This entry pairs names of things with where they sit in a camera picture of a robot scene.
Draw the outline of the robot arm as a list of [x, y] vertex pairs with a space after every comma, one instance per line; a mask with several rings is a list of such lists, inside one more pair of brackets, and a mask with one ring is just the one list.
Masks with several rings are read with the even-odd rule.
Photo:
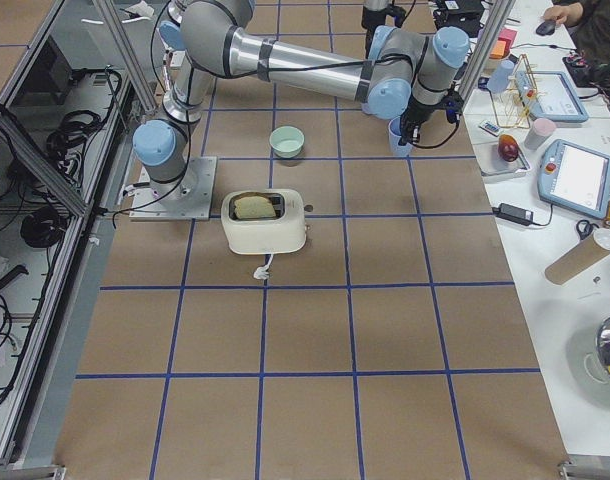
[[145, 122], [133, 136], [155, 203], [172, 209], [198, 184], [189, 142], [215, 78], [256, 77], [353, 100], [379, 119], [397, 120], [405, 152], [418, 147], [421, 127], [435, 111], [456, 120], [463, 101], [454, 80], [470, 47], [463, 30], [448, 26], [421, 35], [379, 24], [366, 58], [358, 60], [247, 33], [254, 8], [252, 1], [194, 1], [180, 23], [160, 24], [163, 42], [185, 58], [164, 97], [163, 116]]

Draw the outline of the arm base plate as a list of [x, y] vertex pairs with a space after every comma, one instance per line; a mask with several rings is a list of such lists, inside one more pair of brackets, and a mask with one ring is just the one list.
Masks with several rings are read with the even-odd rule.
[[144, 167], [139, 181], [147, 186], [135, 191], [131, 218], [143, 221], [208, 220], [218, 159], [191, 157], [185, 177], [166, 186], [152, 183]]

